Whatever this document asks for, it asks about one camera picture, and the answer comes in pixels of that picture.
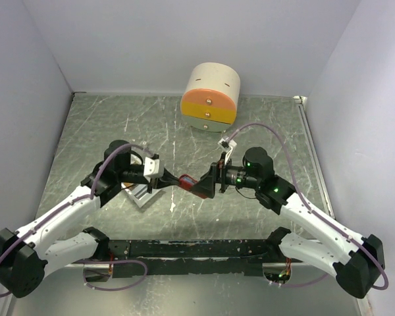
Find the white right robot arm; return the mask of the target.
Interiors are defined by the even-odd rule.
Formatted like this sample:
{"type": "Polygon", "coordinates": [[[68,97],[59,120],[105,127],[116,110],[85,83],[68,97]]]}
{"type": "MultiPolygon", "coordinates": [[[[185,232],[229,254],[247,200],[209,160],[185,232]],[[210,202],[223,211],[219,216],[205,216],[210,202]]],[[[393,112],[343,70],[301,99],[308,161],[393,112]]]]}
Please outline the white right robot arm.
{"type": "Polygon", "coordinates": [[[300,225],[316,240],[306,240],[285,229],[277,229],[267,244],[267,257],[285,257],[308,263],[334,277],[349,295],[362,299],[375,288],[384,272],[382,241],[345,227],[298,193],[289,181],[275,174],[273,160],[262,147],[248,149],[242,166],[232,165],[227,153],[212,163],[209,171],[190,191],[202,198],[213,198],[215,186],[254,190],[256,200],[280,217],[300,225]]]}

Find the red card holder wallet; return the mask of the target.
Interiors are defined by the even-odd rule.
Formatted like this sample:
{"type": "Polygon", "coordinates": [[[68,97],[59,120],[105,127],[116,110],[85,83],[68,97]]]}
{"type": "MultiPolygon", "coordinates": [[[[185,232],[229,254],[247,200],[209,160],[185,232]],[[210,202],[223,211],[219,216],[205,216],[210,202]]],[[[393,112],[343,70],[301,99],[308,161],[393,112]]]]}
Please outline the red card holder wallet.
{"type": "Polygon", "coordinates": [[[197,183],[198,183],[197,180],[193,179],[188,174],[182,174],[178,178],[179,187],[182,188],[183,190],[186,190],[186,191],[190,191],[192,189],[192,187],[197,183]]]}

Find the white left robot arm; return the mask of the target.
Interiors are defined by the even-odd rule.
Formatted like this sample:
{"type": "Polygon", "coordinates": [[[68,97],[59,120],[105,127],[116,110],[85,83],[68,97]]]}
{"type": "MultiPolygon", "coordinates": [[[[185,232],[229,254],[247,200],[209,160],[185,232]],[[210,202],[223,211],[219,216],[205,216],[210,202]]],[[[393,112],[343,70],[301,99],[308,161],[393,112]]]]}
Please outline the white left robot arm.
{"type": "Polygon", "coordinates": [[[124,140],[111,142],[103,160],[62,202],[15,231],[0,231],[0,284],[9,294],[23,298],[45,277],[70,263],[100,263],[109,258],[109,237],[94,227],[68,240],[60,237],[104,207],[125,182],[143,184],[147,192],[180,184],[157,154],[124,140]]]}

